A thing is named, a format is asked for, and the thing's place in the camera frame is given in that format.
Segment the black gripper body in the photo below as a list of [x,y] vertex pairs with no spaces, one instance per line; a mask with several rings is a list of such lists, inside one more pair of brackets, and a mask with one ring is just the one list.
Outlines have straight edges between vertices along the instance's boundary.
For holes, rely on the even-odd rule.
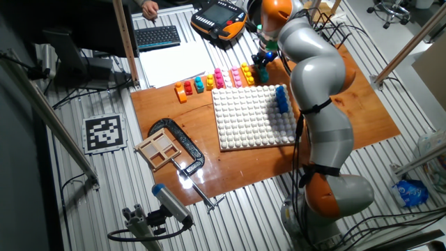
[[258,62],[259,63],[270,63],[271,61],[274,61],[277,57],[277,53],[275,51],[259,51],[257,53]]

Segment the person's bare hand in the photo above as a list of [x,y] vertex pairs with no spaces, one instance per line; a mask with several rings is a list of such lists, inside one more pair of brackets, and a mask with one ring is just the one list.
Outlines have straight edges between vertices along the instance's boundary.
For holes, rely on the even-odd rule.
[[157,12],[159,11],[159,6],[156,2],[147,0],[141,5],[143,16],[150,21],[157,19]]

